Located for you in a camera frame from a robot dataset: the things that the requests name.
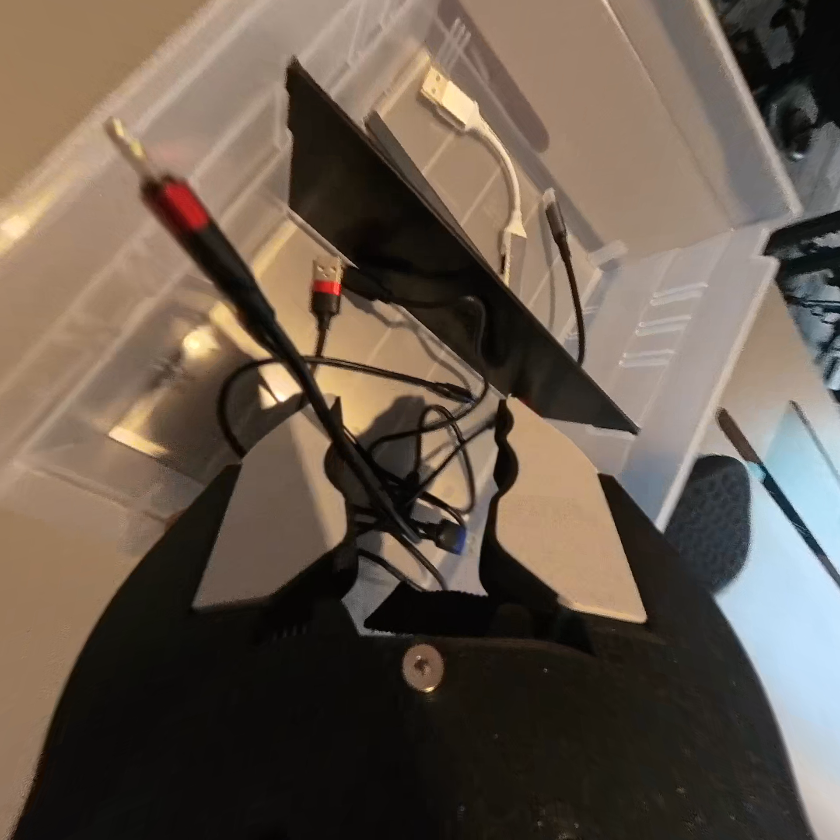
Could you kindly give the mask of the clear plastic bin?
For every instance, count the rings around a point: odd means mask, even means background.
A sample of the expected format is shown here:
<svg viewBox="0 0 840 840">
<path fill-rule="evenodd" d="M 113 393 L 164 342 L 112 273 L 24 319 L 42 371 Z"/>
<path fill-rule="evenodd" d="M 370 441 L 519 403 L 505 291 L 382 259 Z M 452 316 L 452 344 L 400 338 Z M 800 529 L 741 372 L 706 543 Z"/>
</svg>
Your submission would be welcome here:
<svg viewBox="0 0 840 840">
<path fill-rule="evenodd" d="M 618 128 L 586 129 L 609 140 L 608 163 L 651 172 L 652 197 L 619 210 L 618 175 L 595 162 L 563 169 L 529 148 L 490 81 L 489 45 L 498 26 L 485 9 L 443 2 L 214 2 L 174 37 L 79 128 L 16 196 L 2 216 L 2 511 L 100 540 L 128 557 L 144 553 L 224 462 L 214 418 L 214 388 L 199 378 L 238 364 L 247 338 L 216 308 L 214 289 L 146 213 L 130 168 L 101 121 L 131 124 L 159 161 L 187 174 L 228 235 L 259 270 L 279 255 L 301 259 L 312 242 L 287 207 L 291 136 L 286 128 L 286 66 L 291 57 L 363 121 L 396 91 L 424 48 L 449 61 L 518 165 L 528 168 L 525 218 L 543 221 L 534 189 L 554 181 L 572 230 L 576 258 L 601 243 L 628 255 L 606 279 L 582 280 L 589 315 L 608 339 L 610 295 L 641 302 L 642 280 L 697 280 L 700 304 L 724 288 L 723 261 L 700 267 L 716 246 L 757 242 L 762 227 L 803 209 L 793 169 L 757 123 L 729 55 L 712 2 L 583 3 L 586 35 L 573 35 L 562 58 L 615 57 L 605 106 L 654 108 L 652 163 Z M 485 44 L 480 44 L 480 36 Z"/>
</svg>

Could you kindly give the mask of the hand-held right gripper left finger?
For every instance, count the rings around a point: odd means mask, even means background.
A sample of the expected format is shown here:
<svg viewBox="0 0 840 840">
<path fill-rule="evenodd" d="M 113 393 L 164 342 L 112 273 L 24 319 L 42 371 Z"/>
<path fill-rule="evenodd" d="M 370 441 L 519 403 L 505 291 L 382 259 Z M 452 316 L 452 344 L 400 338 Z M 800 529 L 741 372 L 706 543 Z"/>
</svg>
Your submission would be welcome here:
<svg viewBox="0 0 840 840">
<path fill-rule="evenodd" d="M 341 470 L 311 406 L 262 437 L 241 462 L 193 608 L 347 594 L 360 564 Z"/>
</svg>

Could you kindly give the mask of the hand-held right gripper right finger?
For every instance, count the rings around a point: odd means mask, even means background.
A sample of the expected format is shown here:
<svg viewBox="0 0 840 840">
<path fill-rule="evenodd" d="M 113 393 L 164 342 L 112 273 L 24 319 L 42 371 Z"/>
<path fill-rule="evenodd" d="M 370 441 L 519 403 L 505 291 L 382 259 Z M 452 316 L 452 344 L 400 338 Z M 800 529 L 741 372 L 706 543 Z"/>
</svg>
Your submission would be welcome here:
<svg viewBox="0 0 840 840">
<path fill-rule="evenodd" d="M 559 429 L 512 397 L 493 430 L 497 459 L 479 556 L 486 593 L 534 611 L 562 608 L 644 624 L 600 475 Z"/>
</svg>

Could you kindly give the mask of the black textured rounded object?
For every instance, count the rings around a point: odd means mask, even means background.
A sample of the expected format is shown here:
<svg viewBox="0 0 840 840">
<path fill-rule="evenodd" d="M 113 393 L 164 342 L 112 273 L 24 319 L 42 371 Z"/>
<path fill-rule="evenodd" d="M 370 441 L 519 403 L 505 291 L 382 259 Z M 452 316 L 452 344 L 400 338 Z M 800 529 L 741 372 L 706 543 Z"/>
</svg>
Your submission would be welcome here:
<svg viewBox="0 0 840 840">
<path fill-rule="evenodd" d="M 749 472 L 740 460 L 704 455 L 670 516 L 665 538 L 711 595 L 723 592 L 747 563 L 751 501 Z"/>
</svg>

